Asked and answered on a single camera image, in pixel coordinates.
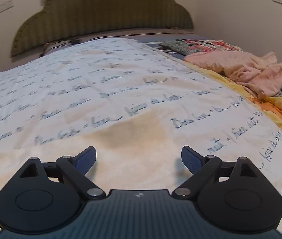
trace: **screw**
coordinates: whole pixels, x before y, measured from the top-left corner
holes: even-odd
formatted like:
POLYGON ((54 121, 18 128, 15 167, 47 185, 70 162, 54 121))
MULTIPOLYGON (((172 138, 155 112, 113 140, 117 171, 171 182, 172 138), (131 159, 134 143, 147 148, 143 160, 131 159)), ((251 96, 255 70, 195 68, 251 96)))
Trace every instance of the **screw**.
POLYGON ((103 193, 103 190, 102 189, 99 189, 99 188, 93 188, 93 189, 89 189, 87 191, 87 194, 91 197, 97 197, 97 196, 101 196, 103 193))
POLYGON ((188 188, 177 188, 174 192, 176 195, 179 196, 187 196, 191 193, 191 191, 188 188))

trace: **yellow fabric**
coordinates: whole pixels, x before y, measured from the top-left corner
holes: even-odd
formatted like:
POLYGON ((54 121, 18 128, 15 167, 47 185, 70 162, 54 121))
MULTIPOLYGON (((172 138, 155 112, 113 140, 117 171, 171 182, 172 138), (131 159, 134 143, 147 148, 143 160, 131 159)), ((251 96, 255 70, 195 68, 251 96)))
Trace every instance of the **yellow fabric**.
POLYGON ((273 103, 271 102, 261 102, 258 99, 255 98, 248 98, 252 103, 257 104, 261 107, 262 111, 269 111, 273 112, 275 115, 277 115, 282 120, 282 111, 277 108, 273 103))
MULTIPOLYGON (((238 84, 234 83, 233 81, 226 79, 225 77, 221 76, 220 74, 218 74, 218 73, 216 73, 212 70, 199 68, 198 66, 192 65, 192 64, 187 63, 187 62, 185 62, 185 63, 188 67, 190 67, 190 68, 192 68, 196 71, 199 71, 202 74, 208 75, 208 76, 216 79, 218 82, 220 82, 220 83, 226 85, 228 88, 236 91, 241 96, 244 96, 246 98, 254 98, 250 93, 248 93, 243 88, 242 85, 238 85, 238 84)), ((267 102, 271 102, 274 106, 276 106, 277 108, 282 110, 282 98, 281 97, 266 97, 264 100, 267 101, 267 102)), ((258 106, 256 104, 253 104, 253 105, 261 110, 260 106, 258 106)), ((263 110, 263 112, 266 114, 266 116, 268 118, 270 118, 282 130, 282 119, 280 117, 278 117, 274 112, 265 111, 265 110, 263 110)))

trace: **blue gripper pad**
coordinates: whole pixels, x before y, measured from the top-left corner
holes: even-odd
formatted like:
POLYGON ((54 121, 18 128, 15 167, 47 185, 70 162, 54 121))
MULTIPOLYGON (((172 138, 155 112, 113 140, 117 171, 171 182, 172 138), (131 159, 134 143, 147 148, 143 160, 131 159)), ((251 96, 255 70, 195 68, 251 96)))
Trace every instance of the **blue gripper pad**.
POLYGON ((199 158, 192 154, 186 148, 182 149, 181 159, 183 164, 188 168, 188 170, 195 174, 200 168, 202 168, 202 163, 199 158))
POLYGON ((87 148, 78 156, 75 157, 76 162, 74 167, 79 170, 82 174, 86 174, 90 168, 94 165, 97 159, 97 153, 95 148, 87 148))

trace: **pile of clothes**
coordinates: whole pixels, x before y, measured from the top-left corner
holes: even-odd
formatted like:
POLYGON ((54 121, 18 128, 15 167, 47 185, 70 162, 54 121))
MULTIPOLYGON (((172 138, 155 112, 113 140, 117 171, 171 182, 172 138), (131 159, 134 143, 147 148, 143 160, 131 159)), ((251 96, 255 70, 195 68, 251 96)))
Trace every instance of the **pile of clothes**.
POLYGON ((252 103, 282 120, 282 105, 273 100, 282 97, 282 63, 278 63, 274 52, 257 57, 222 40, 178 39, 164 41, 160 46, 184 55, 183 60, 192 65, 212 70, 240 85, 251 95, 248 99, 252 103))

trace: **bed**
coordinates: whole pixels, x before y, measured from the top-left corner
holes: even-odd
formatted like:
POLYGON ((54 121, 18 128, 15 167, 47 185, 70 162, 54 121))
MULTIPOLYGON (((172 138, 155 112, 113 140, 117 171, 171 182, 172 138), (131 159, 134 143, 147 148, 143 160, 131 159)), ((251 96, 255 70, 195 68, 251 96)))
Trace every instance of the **bed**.
POLYGON ((37 58, 0 73, 0 189, 31 156, 94 146, 87 176, 106 192, 172 191, 191 175, 180 159, 188 145, 223 161, 247 156, 282 194, 282 130, 221 76, 157 49, 203 38, 191 28, 174 0, 47 0, 12 45, 11 56, 37 58), (39 56, 56 42, 65 46, 39 56))

